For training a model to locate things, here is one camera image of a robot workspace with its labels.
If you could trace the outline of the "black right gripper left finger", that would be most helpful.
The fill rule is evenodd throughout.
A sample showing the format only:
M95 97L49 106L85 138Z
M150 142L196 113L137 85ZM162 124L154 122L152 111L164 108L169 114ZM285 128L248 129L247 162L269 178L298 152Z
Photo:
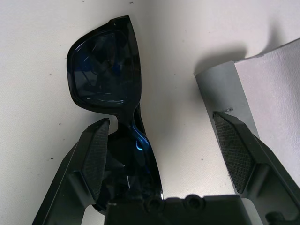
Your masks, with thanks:
M33 221L35 225L80 225L99 198L110 120L88 126L62 160Z

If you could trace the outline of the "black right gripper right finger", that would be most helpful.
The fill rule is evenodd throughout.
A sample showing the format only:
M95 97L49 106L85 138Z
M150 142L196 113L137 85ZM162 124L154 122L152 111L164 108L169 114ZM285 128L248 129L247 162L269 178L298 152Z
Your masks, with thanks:
M213 121L236 193L252 202L264 225L298 225L300 189L271 149L234 116L214 112Z

